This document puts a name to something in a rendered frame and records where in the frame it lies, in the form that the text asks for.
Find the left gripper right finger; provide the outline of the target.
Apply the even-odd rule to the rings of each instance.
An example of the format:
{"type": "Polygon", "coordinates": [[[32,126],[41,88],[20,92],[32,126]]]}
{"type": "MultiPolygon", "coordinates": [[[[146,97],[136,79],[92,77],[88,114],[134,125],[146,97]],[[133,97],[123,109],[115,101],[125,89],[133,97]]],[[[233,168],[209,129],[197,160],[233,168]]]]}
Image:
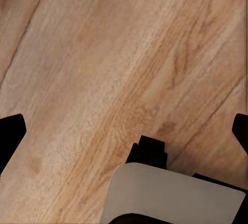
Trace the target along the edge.
{"type": "Polygon", "coordinates": [[[232,126],[232,133],[248,154],[248,115],[236,114],[232,126]]]}

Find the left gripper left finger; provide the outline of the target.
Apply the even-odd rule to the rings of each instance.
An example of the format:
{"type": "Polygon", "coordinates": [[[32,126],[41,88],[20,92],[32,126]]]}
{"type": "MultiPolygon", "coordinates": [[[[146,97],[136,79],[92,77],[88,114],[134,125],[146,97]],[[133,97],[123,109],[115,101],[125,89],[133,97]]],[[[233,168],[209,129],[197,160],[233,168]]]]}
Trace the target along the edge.
{"type": "Polygon", "coordinates": [[[0,174],[26,134],[22,114],[0,119],[0,174]]]}

